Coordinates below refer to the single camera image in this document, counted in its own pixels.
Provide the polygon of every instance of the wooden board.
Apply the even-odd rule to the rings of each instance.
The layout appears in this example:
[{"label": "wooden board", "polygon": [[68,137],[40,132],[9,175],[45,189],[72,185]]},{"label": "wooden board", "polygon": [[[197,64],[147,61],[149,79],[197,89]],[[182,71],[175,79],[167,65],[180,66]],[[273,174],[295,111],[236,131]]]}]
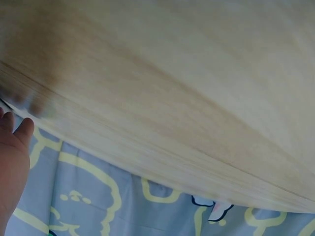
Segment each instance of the wooden board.
[{"label": "wooden board", "polygon": [[314,11],[293,0],[6,0],[2,93],[134,174],[315,212]]}]

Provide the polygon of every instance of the hand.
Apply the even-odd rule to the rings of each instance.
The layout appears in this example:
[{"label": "hand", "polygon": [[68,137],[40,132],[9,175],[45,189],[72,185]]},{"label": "hand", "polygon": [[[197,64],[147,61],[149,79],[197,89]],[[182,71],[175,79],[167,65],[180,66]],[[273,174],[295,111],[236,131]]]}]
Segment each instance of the hand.
[{"label": "hand", "polygon": [[30,169],[29,144],[34,123],[26,118],[13,132],[14,116],[0,108],[0,235],[24,190]]}]

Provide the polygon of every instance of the plywood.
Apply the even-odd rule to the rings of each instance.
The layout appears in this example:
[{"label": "plywood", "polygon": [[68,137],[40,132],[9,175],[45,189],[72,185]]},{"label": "plywood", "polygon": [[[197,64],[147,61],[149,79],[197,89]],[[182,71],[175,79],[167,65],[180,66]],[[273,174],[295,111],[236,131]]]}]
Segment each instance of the plywood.
[{"label": "plywood", "polygon": [[314,10],[293,0],[7,0],[2,93],[134,174],[315,212]]}]

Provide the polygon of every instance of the cartoon print fabric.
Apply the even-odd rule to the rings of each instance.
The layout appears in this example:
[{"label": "cartoon print fabric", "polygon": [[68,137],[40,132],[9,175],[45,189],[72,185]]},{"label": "cartoon print fabric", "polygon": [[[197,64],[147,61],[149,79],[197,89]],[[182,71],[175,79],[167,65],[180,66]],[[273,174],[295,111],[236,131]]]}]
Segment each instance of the cartoon print fabric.
[{"label": "cartoon print fabric", "polygon": [[134,176],[38,128],[30,155],[28,182],[6,236],[315,234],[315,215],[191,196]]}]

